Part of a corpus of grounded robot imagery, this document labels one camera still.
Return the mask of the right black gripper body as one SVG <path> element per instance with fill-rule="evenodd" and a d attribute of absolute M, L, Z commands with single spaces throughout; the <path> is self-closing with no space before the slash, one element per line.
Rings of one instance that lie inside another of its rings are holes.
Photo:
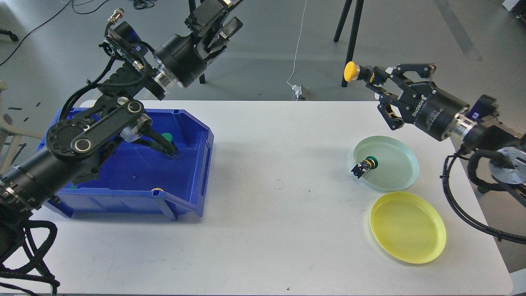
<path fill-rule="evenodd" d="M 409 99 L 410 110 L 405 113 L 405 122 L 415 125 L 437 141 L 443 141 L 452 133 L 456 116 L 466 114 L 468 103 L 436 87 L 432 82 L 410 83 L 416 97 Z"/>

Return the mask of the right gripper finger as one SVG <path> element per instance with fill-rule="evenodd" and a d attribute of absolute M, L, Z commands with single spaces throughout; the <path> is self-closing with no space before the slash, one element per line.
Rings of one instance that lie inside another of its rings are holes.
<path fill-rule="evenodd" d="M 400 129 L 405 123 L 415 123 L 413 116 L 415 108 L 406 102 L 397 100 L 397 98 L 393 94 L 376 95 L 376 99 L 379 101 L 377 109 L 391 130 Z"/>
<path fill-rule="evenodd" d="M 436 94 L 436 85 L 431 81 L 435 70 L 436 65 L 429 63 L 399 64 L 388 68 L 366 66 L 365 83 L 376 97 L 396 97 L 384 88 L 388 81 L 395 83 L 405 94 L 428 97 Z"/>

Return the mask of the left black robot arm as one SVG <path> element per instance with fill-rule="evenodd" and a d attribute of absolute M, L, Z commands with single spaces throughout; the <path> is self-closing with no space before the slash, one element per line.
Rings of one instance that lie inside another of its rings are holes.
<path fill-rule="evenodd" d="M 126 22 L 122 9 L 113 11 L 104 30 L 109 62 L 98 78 L 74 92 L 58 121 L 44 136 L 45 146 L 20 165 L 1 166 L 1 277 L 47 283 L 58 294 L 60 282 L 44 257 L 58 228 L 50 221 L 31 220 L 47 201 L 60 202 L 68 184 L 96 179 L 103 164 L 122 142 L 146 146 L 169 159 L 179 155 L 172 140 L 152 128 L 135 95 L 146 88 L 162 100 L 174 85 L 187 88 L 202 80 L 207 67 L 227 48 L 242 22 L 227 16 L 239 0 L 203 0 L 190 10 L 187 36 L 173 35 L 158 49 L 141 40 Z M 4 262 L 22 248 L 28 262 L 6 268 Z"/>

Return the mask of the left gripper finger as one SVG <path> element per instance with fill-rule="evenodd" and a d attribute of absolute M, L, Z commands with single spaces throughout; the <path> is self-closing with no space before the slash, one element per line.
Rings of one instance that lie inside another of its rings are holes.
<path fill-rule="evenodd" d="M 204 39 L 213 38 L 220 25 L 224 25 L 227 16 L 239 5 L 241 0 L 201 0 L 197 5 L 195 0 L 189 0 L 190 15 L 185 24 L 191 35 Z"/>
<path fill-rule="evenodd" d="M 233 17 L 226 24 L 220 25 L 211 41 L 205 46 L 205 52 L 212 54 L 223 51 L 230 41 L 230 38 L 242 28 L 243 23 L 237 17 Z"/>

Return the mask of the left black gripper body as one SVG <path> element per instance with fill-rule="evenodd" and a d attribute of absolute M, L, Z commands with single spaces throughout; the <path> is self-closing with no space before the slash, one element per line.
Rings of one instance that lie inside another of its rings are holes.
<path fill-rule="evenodd" d="M 212 53 L 208 66 L 223 51 Z M 155 78 L 163 88 L 168 89 L 171 86 L 188 88 L 193 82 L 198 81 L 198 79 L 194 79 L 192 73 L 189 35 L 172 35 L 154 51 L 153 55 L 159 64 L 158 74 Z"/>

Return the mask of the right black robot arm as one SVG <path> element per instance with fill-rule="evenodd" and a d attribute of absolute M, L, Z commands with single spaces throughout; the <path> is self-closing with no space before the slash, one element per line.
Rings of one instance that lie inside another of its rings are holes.
<path fill-rule="evenodd" d="M 453 211 L 468 225 L 499 241 L 524 244 L 525 236 L 510 234 L 485 225 L 463 210 L 450 189 L 450 171 L 457 159 L 467 161 L 467 175 L 481 193 L 507 192 L 525 204 L 525 135 L 498 120 L 496 100 L 487 95 L 470 107 L 468 103 L 438 88 L 431 77 L 434 64 L 351 66 L 344 73 L 348 81 L 365 81 L 375 93 L 378 110 L 392 130 L 404 124 L 415 127 L 437 141 L 451 136 L 461 147 L 446 157 L 442 186 Z"/>

